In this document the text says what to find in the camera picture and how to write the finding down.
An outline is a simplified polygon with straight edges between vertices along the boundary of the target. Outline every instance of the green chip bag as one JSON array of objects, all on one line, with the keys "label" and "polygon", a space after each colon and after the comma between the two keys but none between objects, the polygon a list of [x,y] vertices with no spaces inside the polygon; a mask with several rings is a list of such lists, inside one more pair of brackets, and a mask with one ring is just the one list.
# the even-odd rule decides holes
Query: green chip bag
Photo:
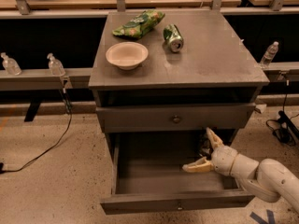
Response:
[{"label": "green chip bag", "polygon": [[112,34],[139,39],[156,26],[164,16],[165,14],[161,11],[146,10],[123,26],[113,30]]}]

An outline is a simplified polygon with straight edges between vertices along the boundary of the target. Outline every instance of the white robotic arm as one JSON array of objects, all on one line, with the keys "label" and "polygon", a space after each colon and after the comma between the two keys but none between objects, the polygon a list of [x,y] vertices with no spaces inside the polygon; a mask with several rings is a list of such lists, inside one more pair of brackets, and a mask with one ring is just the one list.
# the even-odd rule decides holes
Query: white robotic arm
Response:
[{"label": "white robotic arm", "polygon": [[207,137],[213,147],[211,161],[206,157],[183,166],[189,173],[203,173],[215,170],[222,175],[236,179],[243,189],[268,202],[276,202],[280,196],[287,200],[299,213],[299,179],[280,162],[265,159],[261,163],[250,159],[231,147],[209,128]]}]

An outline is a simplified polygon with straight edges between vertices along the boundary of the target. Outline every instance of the concrete floor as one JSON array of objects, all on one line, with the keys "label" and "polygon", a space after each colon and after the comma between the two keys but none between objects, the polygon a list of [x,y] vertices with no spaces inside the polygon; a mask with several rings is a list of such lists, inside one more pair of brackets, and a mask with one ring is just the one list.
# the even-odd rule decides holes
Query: concrete floor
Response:
[{"label": "concrete floor", "polygon": [[[254,112],[232,147],[258,161],[276,159],[299,176],[299,144],[280,144],[265,126],[277,117],[281,104]],[[0,106],[0,162],[5,169],[20,168],[55,145],[69,121],[63,104],[42,104],[32,122],[23,121],[26,110],[26,105]],[[59,146],[18,173],[0,175],[1,224],[299,223],[299,214],[283,198],[277,203],[254,198],[245,208],[106,216],[99,203],[111,188],[106,140],[94,104],[74,104],[73,110]],[[286,113],[298,114],[299,105],[286,106]],[[299,126],[299,118],[293,122]]]}]

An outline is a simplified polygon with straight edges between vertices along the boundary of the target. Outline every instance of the clear bottle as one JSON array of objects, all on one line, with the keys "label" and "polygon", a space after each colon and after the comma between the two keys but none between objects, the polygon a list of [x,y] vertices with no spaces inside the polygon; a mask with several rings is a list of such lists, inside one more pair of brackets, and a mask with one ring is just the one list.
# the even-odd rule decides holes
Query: clear bottle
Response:
[{"label": "clear bottle", "polygon": [[63,76],[65,74],[65,70],[61,61],[56,59],[52,53],[49,53],[47,58],[50,59],[49,69],[52,74],[57,77]]},{"label": "clear bottle", "polygon": [[1,53],[1,57],[3,58],[2,65],[9,75],[16,76],[21,73],[21,69],[16,60],[9,58],[4,52]]},{"label": "clear bottle", "polygon": [[266,52],[264,53],[260,62],[261,68],[268,67],[277,53],[278,53],[278,42],[275,41],[272,45],[270,45],[267,48]]}]

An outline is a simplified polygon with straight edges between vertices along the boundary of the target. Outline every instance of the white bowl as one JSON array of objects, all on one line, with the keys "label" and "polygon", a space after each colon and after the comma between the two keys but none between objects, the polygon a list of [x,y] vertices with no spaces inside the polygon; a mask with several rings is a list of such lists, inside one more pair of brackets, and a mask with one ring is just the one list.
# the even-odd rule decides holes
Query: white bowl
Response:
[{"label": "white bowl", "polygon": [[122,70],[132,70],[138,67],[148,55],[148,49],[136,42],[121,42],[106,52],[107,60]]}]

